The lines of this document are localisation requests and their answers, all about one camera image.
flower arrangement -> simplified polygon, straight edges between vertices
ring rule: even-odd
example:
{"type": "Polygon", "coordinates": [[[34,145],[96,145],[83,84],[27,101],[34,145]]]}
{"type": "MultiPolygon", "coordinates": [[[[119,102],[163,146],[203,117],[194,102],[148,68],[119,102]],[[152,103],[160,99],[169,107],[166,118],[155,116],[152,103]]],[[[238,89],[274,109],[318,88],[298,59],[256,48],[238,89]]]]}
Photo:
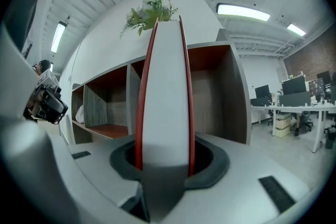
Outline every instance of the flower arrangement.
{"type": "Polygon", "coordinates": [[[155,25],[156,18],[160,22],[168,22],[172,15],[178,10],[173,7],[171,0],[168,0],[168,6],[162,4],[162,0],[143,0],[142,5],[138,6],[135,10],[131,9],[131,12],[127,14],[126,24],[122,28],[120,38],[125,34],[128,29],[136,29],[139,27],[139,36],[142,30],[152,29],[155,25]]]}

brick wall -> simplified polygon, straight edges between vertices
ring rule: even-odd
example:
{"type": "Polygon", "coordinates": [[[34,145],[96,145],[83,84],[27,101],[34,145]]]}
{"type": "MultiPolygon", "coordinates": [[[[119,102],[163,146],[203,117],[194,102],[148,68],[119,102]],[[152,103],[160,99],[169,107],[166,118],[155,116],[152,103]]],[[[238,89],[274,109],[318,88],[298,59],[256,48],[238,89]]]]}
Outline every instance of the brick wall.
{"type": "Polygon", "coordinates": [[[288,75],[302,71],[306,80],[316,79],[318,73],[336,72],[336,23],[310,44],[284,59],[288,75]]]}

white plastic bag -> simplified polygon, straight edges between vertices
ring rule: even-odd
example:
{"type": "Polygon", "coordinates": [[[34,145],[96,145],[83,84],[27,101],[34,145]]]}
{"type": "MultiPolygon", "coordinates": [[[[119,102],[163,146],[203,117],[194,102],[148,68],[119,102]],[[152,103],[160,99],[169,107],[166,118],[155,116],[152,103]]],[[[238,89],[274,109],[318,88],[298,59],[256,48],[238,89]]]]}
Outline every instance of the white plastic bag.
{"type": "Polygon", "coordinates": [[[76,121],[79,123],[84,123],[84,106],[81,105],[76,113],[76,121]]]}

dark sleeve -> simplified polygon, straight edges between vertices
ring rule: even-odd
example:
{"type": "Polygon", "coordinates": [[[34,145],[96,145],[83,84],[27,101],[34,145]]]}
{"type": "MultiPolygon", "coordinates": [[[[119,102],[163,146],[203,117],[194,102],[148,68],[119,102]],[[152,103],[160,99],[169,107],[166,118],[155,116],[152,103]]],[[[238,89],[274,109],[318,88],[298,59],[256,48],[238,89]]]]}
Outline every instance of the dark sleeve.
{"type": "Polygon", "coordinates": [[[5,26],[19,51],[32,26],[36,3],[37,0],[12,0],[4,14],[5,26]]]}

black monitor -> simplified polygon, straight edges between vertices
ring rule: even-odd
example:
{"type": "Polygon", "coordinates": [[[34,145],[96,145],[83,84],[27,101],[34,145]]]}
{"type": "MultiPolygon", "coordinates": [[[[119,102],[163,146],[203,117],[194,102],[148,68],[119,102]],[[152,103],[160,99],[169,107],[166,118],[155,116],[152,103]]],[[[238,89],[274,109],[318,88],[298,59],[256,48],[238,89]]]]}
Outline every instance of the black monitor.
{"type": "Polygon", "coordinates": [[[295,79],[286,80],[281,83],[283,94],[293,94],[299,92],[306,92],[306,84],[304,80],[304,76],[297,77],[295,79]]]}
{"type": "Polygon", "coordinates": [[[269,96],[270,96],[268,85],[258,87],[255,90],[256,90],[256,97],[257,98],[262,98],[262,97],[269,98],[269,96]]]}
{"type": "Polygon", "coordinates": [[[323,79],[324,85],[331,83],[331,77],[329,71],[325,71],[322,73],[317,74],[318,79],[323,79]]]}

